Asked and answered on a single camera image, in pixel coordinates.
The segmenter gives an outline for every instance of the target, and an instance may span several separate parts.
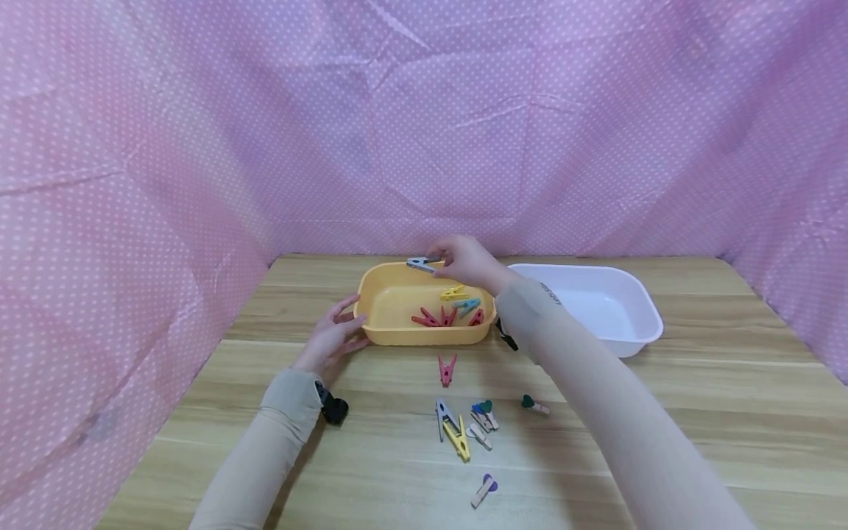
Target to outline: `teal clothespin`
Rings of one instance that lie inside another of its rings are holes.
[[[461,300],[459,302],[454,302],[454,307],[462,310],[460,312],[460,318],[465,318],[466,315],[471,313],[476,308],[480,307],[480,299],[472,298],[470,300]]]

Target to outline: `pink polka dot fabric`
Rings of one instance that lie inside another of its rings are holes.
[[[848,6],[0,6],[0,527],[89,528],[277,255],[718,256],[848,381]]]

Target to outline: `wooden table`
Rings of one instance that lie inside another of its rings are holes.
[[[100,528],[184,528],[248,426],[265,387],[316,319],[397,258],[279,259],[114,500]],[[728,265],[715,259],[523,258],[632,272],[666,332],[627,364],[709,459],[760,528],[848,524],[848,390]],[[443,389],[438,353],[459,354]],[[370,347],[333,392],[342,428],[319,423],[268,528],[632,527],[605,462],[540,368],[490,333],[456,349]],[[522,410],[524,393],[551,408]],[[438,442],[434,400],[454,411],[494,401],[487,453],[462,464]],[[500,488],[469,506],[490,472]]]

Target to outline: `gray clothespin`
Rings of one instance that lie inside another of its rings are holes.
[[[436,261],[441,260],[439,258],[428,258],[426,256],[421,256],[418,258],[409,258],[408,260],[406,260],[406,266],[412,267],[413,269],[418,269],[419,271],[435,272],[436,270],[427,264]]]
[[[450,411],[448,406],[444,403],[444,399],[436,398],[436,419],[438,423],[436,427],[438,427],[438,441],[444,442],[444,434],[442,434],[442,423],[445,420],[450,421],[451,425],[454,426],[454,429],[459,432],[460,431],[460,423],[456,420],[456,416],[454,413]]]

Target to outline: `white plastic basin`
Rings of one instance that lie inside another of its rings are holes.
[[[510,268],[542,282],[580,323],[619,357],[636,355],[662,335],[662,318],[632,274],[614,267],[516,263]]]

